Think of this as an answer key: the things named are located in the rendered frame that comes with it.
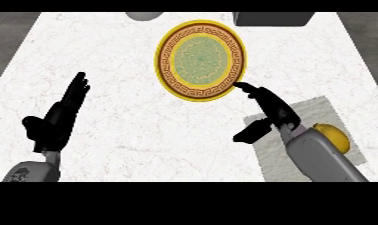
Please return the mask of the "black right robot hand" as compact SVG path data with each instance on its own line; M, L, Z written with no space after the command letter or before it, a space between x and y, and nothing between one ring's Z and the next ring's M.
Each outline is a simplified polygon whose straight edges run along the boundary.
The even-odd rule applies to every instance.
M301 119L280 97L267 88L256 88L246 82L234 82L233 86L240 88L248 94L248 98L256 101L265 115L233 136L233 141L252 144L271 131L271 127L277 129L286 127L293 131L301 123Z

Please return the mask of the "pale grey placemat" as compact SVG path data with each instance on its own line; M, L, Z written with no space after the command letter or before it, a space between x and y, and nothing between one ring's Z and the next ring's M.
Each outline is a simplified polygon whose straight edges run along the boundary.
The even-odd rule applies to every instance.
M333 125L345 133L350 140L350 150L345 153L345 157L355 167L366 163L364 155L354 143L354 139L327 98L319 96L305 101L292 103L290 108L299 116L301 124L305 128L311 127L316 123L324 123ZM267 182L310 181L296 169L296 166L286 155L276 128L271 128L271 132L252 144L252 146L262 177Z

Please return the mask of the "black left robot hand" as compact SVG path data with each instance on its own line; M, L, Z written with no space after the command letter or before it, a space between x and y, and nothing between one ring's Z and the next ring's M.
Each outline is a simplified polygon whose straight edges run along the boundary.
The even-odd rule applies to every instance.
M85 73L78 72L66 88L62 99L51 105L44 118L26 116L22 125L26 137L34 141L34 152L59 152L67 144L76 114L90 85Z

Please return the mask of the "pale grey round object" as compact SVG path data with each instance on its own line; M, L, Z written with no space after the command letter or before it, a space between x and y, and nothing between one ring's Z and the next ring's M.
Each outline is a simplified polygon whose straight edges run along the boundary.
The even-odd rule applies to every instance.
M161 12L127 12L125 15L134 21L150 21L161 16Z

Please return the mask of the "yellow patterned round plate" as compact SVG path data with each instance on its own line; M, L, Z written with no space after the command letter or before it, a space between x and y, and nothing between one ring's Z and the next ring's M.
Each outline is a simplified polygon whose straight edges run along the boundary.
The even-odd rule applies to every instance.
M159 83L175 97L192 102L221 98L245 72L240 37L220 22L183 22L159 41L153 67Z

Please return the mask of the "dark grey box appliance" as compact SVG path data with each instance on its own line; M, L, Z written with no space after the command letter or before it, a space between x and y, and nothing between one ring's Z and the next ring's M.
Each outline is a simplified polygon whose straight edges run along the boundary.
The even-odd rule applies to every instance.
M236 26L304 26L310 21L313 12L234 12L233 23Z

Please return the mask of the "yellow eggplant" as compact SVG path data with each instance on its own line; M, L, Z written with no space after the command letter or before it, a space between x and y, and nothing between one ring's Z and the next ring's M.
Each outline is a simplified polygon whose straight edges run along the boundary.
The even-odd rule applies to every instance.
M350 151L350 140L345 133L330 124L316 123L313 129L327 138L338 151L345 154Z

